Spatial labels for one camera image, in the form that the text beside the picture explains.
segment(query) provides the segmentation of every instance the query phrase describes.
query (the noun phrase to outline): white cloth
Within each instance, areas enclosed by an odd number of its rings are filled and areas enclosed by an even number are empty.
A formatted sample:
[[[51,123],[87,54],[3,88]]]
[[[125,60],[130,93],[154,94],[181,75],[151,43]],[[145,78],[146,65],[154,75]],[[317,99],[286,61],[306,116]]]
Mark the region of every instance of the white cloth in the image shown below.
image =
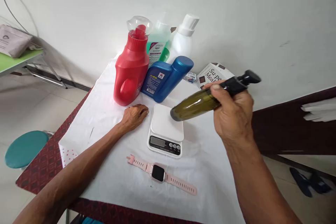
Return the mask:
[[[63,166],[122,119],[125,107],[113,100],[115,62],[110,60],[60,140]],[[182,80],[162,104],[173,107],[198,90],[195,84]],[[183,122],[183,155],[174,159],[147,148],[155,101],[140,93],[130,106],[138,103],[149,108],[149,116],[118,141],[81,197],[201,223],[245,223],[229,160],[214,129],[213,112]],[[147,173],[127,163],[126,156],[130,154],[163,164],[168,173],[196,186],[197,195],[151,180]]]

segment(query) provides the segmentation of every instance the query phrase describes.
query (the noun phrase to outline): smartwatch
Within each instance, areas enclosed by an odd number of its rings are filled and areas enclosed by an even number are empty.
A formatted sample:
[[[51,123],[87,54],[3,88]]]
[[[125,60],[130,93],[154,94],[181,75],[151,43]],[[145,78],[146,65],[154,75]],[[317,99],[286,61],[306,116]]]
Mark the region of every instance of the smartwatch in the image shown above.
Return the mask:
[[[128,159],[129,164],[135,165],[140,169],[144,170],[149,174],[151,179],[155,180],[156,182],[159,183],[167,182],[168,184],[172,184],[182,189],[183,191],[186,191],[187,193],[190,193],[192,195],[197,194],[197,188],[195,186],[189,184],[188,182],[185,182],[182,179],[179,179],[166,173],[166,171],[160,164],[158,163],[150,164],[144,162],[141,159],[135,158],[133,155],[130,155],[129,157],[126,158]]]

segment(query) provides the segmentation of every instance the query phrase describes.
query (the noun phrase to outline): fingernail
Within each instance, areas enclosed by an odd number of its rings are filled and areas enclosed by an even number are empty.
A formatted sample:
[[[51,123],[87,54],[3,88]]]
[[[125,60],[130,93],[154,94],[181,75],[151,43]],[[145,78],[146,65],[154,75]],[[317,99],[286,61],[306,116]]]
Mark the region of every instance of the fingernail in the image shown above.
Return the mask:
[[[219,89],[221,89],[222,87],[221,87],[220,85],[218,85],[218,84],[213,84],[213,85],[212,85],[212,88],[213,88],[214,90],[219,90]]]

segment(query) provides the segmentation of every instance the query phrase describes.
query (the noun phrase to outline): digital scale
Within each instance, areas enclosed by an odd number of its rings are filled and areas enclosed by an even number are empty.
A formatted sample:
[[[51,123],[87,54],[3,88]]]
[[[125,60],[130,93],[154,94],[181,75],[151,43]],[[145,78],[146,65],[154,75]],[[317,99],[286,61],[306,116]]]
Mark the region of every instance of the digital scale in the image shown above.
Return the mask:
[[[182,156],[183,122],[170,116],[171,108],[156,104],[148,131],[147,147],[155,152],[173,157]]]

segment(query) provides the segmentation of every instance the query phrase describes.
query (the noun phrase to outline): red bottle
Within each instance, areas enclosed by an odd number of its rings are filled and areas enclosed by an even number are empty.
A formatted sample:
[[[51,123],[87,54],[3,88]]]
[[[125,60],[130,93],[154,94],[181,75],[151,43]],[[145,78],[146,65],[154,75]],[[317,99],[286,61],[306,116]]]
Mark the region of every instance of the red bottle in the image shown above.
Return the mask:
[[[146,45],[152,23],[145,17],[134,16],[127,21],[127,26],[127,43],[115,63],[113,98],[121,106],[127,106],[136,99],[146,77],[149,64]]]

